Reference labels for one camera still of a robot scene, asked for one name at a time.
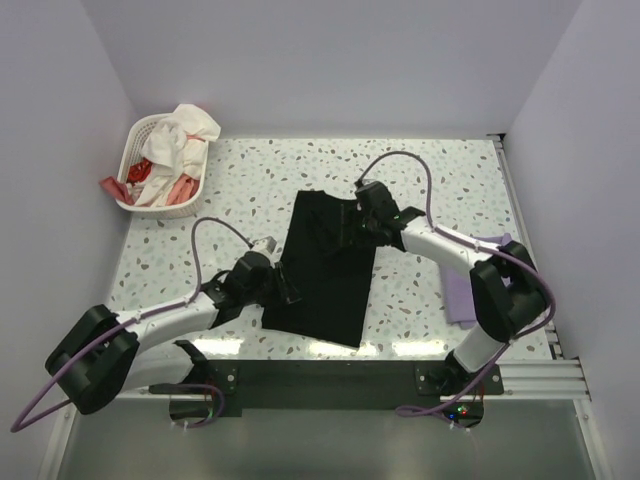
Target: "laundry basket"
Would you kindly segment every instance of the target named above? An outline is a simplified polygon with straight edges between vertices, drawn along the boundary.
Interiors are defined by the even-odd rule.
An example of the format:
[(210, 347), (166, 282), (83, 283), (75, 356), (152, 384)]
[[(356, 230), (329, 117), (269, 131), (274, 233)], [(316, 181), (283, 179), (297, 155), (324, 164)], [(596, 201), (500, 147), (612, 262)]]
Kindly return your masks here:
[[(129, 175), (129, 168), (142, 162), (142, 145), (147, 139), (153, 127), (168, 116), (168, 113), (161, 113), (158, 115), (150, 115), (148, 117), (138, 120), (131, 130), (129, 131), (129, 137), (127, 138), (127, 144), (124, 147), (124, 153), (122, 154), (122, 162), (120, 163), (120, 170), (118, 171), (118, 181), (126, 183), (127, 176)], [(205, 161), (202, 166), (202, 177), (200, 178), (200, 185), (198, 191), (193, 197), (184, 203), (179, 205), (169, 205), (165, 207), (136, 207), (134, 205), (127, 205), (120, 200), (116, 200), (118, 205), (129, 212), (140, 214), (147, 218), (179, 218), (188, 217), (196, 213), (200, 207), (204, 197), (202, 196), (202, 190), (204, 188), (205, 172), (207, 170), (207, 162)]]

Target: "table surface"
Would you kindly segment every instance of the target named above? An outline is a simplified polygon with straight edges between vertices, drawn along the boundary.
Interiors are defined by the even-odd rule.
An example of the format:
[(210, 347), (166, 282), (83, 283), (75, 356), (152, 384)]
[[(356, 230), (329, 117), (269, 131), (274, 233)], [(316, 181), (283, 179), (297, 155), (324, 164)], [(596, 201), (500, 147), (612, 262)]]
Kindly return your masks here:
[[(488, 140), (223, 139), (211, 144), (204, 206), (250, 239), (273, 236), (282, 251), (298, 190), (354, 198), (353, 182), (378, 155), (405, 150), (433, 173), (436, 222), (461, 232), (519, 238), (493, 143)], [(370, 172), (400, 208), (423, 209), (426, 178), (408, 157), (390, 157)], [(196, 216), (174, 220), (134, 217), (108, 306), (133, 309), (184, 295), (195, 285), (189, 241)], [(225, 228), (202, 225), (198, 252), (204, 279), (231, 268), (246, 246)], [(442, 359), (467, 334), (445, 321), (439, 267), (386, 247), (376, 252), (369, 306), (358, 350), (260, 328), (262, 309), (250, 306), (214, 330), (186, 336), (210, 358)], [(543, 331), (517, 341), (504, 360), (545, 360)]]

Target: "pink cloth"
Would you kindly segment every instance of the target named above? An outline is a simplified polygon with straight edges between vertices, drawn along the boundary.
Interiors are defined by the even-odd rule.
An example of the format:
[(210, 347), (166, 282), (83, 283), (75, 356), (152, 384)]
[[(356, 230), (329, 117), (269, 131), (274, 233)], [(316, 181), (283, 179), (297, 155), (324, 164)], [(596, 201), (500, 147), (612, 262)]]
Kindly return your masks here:
[(186, 202), (196, 194), (199, 186), (199, 180), (195, 180), (183, 173), (171, 189), (169, 198), (167, 198), (167, 205), (180, 205)]
[(127, 185), (118, 182), (113, 177), (108, 177), (104, 180), (100, 180), (100, 186), (104, 188), (105, 191), (116, 200), (120, 200), (127, 205), (133, 205), (135, 203), (133, 198), (131, 198), (131, 194), (129, 193)]

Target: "red cloth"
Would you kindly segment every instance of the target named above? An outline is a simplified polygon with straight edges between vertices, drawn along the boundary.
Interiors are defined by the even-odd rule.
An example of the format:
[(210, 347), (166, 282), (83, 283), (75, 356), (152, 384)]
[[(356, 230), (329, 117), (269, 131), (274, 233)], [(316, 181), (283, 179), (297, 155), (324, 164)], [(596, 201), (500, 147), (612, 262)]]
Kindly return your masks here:
[(137, 163), (129, 167), (129, 174), (127, 175), (127, 183), (131, 185), (135, 185), (138, 182), (142, 182), (145, 178), (149, 176), (151, 172), (151, 165), (153, 165), (149, 160), (144, 158), (142, 162)]
[(133, 205), (135, 202), (129, 194), (129, 189), (124, 183), (118, 182), (115, 178), (109, 177), (104, 180), (100, 180), (100, 186), (116, 200), (126, 203), (127, 205)]

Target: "wire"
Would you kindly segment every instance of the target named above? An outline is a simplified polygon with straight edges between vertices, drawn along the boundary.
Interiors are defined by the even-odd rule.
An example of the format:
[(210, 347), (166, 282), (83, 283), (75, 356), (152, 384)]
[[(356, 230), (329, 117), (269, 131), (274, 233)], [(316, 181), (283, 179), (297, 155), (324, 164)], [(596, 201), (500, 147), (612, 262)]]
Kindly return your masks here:
[(443, 415), (442, 413), (434, 413), (431, 416), (433, 418), (437, 418), (438, 420), (442, 420), (443, 422), (446, 422), (447, 424), (451, 425), (452, 428), (458, 428), (458, 429), (461, 429), (461, 430), (464, 430), (464, 428), (465, 428), (462, 425), (460, 425), (460, 423), (453, 421), (452, 419), (450, 419), (446, 415)]
[(216, 418), (218, 418), (222, 414), (222, 411), (224, 410), (224, 404), (225, 404), (224, 394), (222, 393), (222, 390), (220, 390), (218, 387), (214, 387), (213, 385), (209, 385), (207, 383), (185, 383), (180, 385), (173, 385), (172, 388), (173, 387), (183, 388), (185, 390), (202, 388), (202, 389), (208, 390), (211, 393), (212, 398), (215, 394), (215, 396), (220, 400), (220, 405), (218, 406), (218, 409), (215, 412), (213, 411), (213, 409), (211, 409), (209, 412), (209, 416), (207, 418), (199, 420), (195, 423), (187, 423), (185, 425), (186, 428), (204, 427), (214, 422)]
[(33, 425), (34, 423), (36, 423), (37, 421), (45, 418), (48, 415), (51, 415), (53, 412), (56, 412), (58, 410), (60, 410), (61, 408), (69, 405), (71, 403), (70, 399), (64, 400), (60, 403), (58, 403), (57, 405), (54, 405), (53, 407), (50, 407), (46, 410), (44, 410), (43, 412), (40, 412), (36, 415), (34, 415), (33, 417), (27, 419), (27, 415), (29, 415), (33, 409), (40, 403), (40, 401), (44, 398), (44, 396), (53, 388), (53, 386), (58, 383), (58, 381), (78, 362), (80, 361), (82, 358), (84, 358), (89, 352), (93, 351), (98, 345), (102, 345), (102, 343), (110, 340), (116, 333), (118, 333), (120, 330), (124, 330), (127, 327), (130, 327), (131, 325), (133, 325), (134, 323), (138, 323), (142, 320), (146, 320), (147, 318), (153, 316), (153, 315), (158, 315), (160, 313), (165, 313), (171, 310), (174, 310), (176, 308), (180, 308), (180, 307), (184, 307), (186, 305), (189, 305), (190, 303), (192, 303), (196, 297), (198, 296), (198, 294), (200, 293), (200, 289), (202, 287), (202, 266), (200, 265), (200, 258), (198, 256), (198, 247), (196, 245), (196, 231), (198, 229), (198, 226), (206, 221), (210, 221), (210, 222), (215, 222), (218, 223), (224, 227), (227, 227), (229, 230), (231, 230), (233, 233), (235, 233), (244, 243), (246, 243), (249, 248), (253, 248), (253, 244), (244, 236), (242, 235), (238, 230), (236, 230), (234, 227), (232, 227), (231, 225), (229, 225), (227, 222), (225, 222), (224, 220), (220, 220), (219, 218), (215, 218), (215, 217), (202, 217), (199, 218), (198, 220), (196, 220), (193, 224), (193, 226), (191, 227), (191, 250), (193, 252), (193, 260), (195, 263), (195, 269), (196, 269), (196, 288), (193, 291), (193, 294), (185, 301), (178, 301), (169, 305), (165, 305), (163, 307), (157, 307), (157, 308), (153, 308), (151, 310), (147, 310), (146, 312), (140, 314), (140, 318), (131, 318), (123, 323), (120, 323), (119, 325), (116, 325), (115, 327), (113, 327), (112, 329), (106, 331), (105, 333), (103, 333), (102, 335), (100, 335), (99, 337), (97, 337), (96, 339), (94, 339), (93, 341), (89, 342), (87, 345), (85, 345), (78, 353), (76, 353), (74, 356), (72, 356), (61, 368), (60, 370), (58, 370), (50, 379), (49, 381), (45, 384), (44, 387), (42, 387), (42, 389), (36, 393), (36, 395), (31, 399), (31, 401), (29, 401), (29, 403), (27, 403), (27, 405), (24, 407), (24, 409), (18, 414), (18, 417), (15, 419), (15, 421), (13, 422), (13, 424), (11, 425), (11, 429), (10, 431), (12, 433), (17, 433), (21, 430), (24, 430), (25, 428), (29, 427), (30, 425)]
[[(206, 383), (207, 383), (207, 385), (215, 386), (213, 384), (213, 381), (211, 380), (211, 378), (209, 378), (206, 381)], [(204, 392), (204, 402), (205, 402), (205, 404), (207, 403), (207, 396), (211, 397), (211, 408), (210, 408), (210, 410), (213, 410), (213, 407), (215, 406), (215, 395), (213, 394), (213, 392)]]
[[(514, 340), (517, 340), (519, 338), (524, 337), (525, 335), (529, 335), (530, 333), (533, 333), (537, 330), (540, 330), (541, 328), (544, 328), (545, 325), (547, 325), (554, 317), (555, 313), (556, 313), (556, 298), (555, 295), (553, 294), (553, 292), (551, 291), (551, 287), (549, 286), (549, 284), (542, 278), (542, 276), (531, 266), (529, 266), (528, 264), (526, 264), (525, 262), (523, 262), (522, 260), (512, 257), (511, 255), (508, 255), (500, 250), (497, 249), (492, 249), (492, 248), (487, 248), (484, 247), (482, 245), (476, 247), (476, 244), (468, 241), (468, 240), (464, 240), (462, 238), (459, 238), (455, 235), (452, 235), (451, 233), (442, 230), (441, 228), (439, 228), (437, 225), (435, 225), (435, 223), (433, 222), (433, 218), (431, 215), (431, 191), (433, 188), (433, 180), (432, 180), (432, 176), (431, 176), (431, 170), (429, 169), (429, 166), (427, 165), (427, 163), (420, 158), (418, 155), (416, 155), (415, 153), (410, 153), (410, 152), (403, 152), (400, 150), (396, 150), (396, 151), (391, 151), (391, 152), (387, 152), (383, 155), (380, 155), (378, 158), (376, 158), (373, 162), (371, 162), (371, 164), (362, 172), (362, 175), (360, 175), (360, 178), (358, 178), (358, 182), (362, 182), (362, 180), (364, 179), (365, 175), (367, 173), (369, 173), (369, 171), (381, 160), (383, 160), (384, 158), (390, 157), (392, 155), (404, 155), (407, 157), (411, 157), (414, 160), (418, 161), (418, 163), (420, 163), (420, 165), (422, 165), (422, 168), (424, 168), (424, 171), (427, 174), (427, 200), (426, 200), (426, 204), (425, 204), (425, 216), (426, 216), (426, 220), (427, 220), (427, 224), (438, 234), (442, 235), (443, 237), (456, 242), (460, 245), (463, 245), (465, 247), (469, 247), (469, 248), (477, 248), (480, 252), (483, 253), (487, 253), (489, 255), (495, 255), (497, 257), (502, 258), (503, 260), (507, 260), (513, 264), (515, 264), (516, 266), (522, 268), (524, 271), (526, 271), (527, 273), (529, 273), (532, 277), (534, 277), (542, 286), (542, 288), (546, 291), (547, 296), (549, 297), (549, 309), (547, 311), (547, 316), (545, 317), (544, 320), (542, 320), (541, 322), (533, 325), (532, 327), (523, 330), (522, 332), (518, 333), (517, 335), (514, 336)], [(491, 371), (491, 369), (493, 368), (493, 366), (497, 363), (498, 359), (504, 354), (504, 352), (507, 351), (507, 349), (509, 348), (509, 344), (506, 343), (504, 344), (500, 350), (498, 350), (498, 352), (493, 356), (493, 358), (491, 360), (489, 360), (489, 362), (480, 370), (480, 372), (460, 391), (460, 393), (456, 394), (453, 398), (451, 398), (450, 400), (447, 400), (446, 402), (436, 406), (436, 407), (432, 407), (432, 408), (425, 408), (425, 407), (420, 407), (420, 406), (416, 406), (416, 405), (402, 405), (398, 408), (396, 408), (396, 414), (400, 415), (402, 417), (422, 417), (422, 416), (426, 416), (426, 415), (434, 415), (434, 414), (438, 414), (440, 412), (442, 412), (443, 410), (449, 408), (450, 406), (452, 406), (453, 404), (455, 404), (458, 400), (460, 400), (460, 398), (462, 398), (463, 396), (467, 395), (472, 389), (476, 388), (476, 386), (478, 386), (480, 384), (480, 382), (482, 381), (482, 379)]]

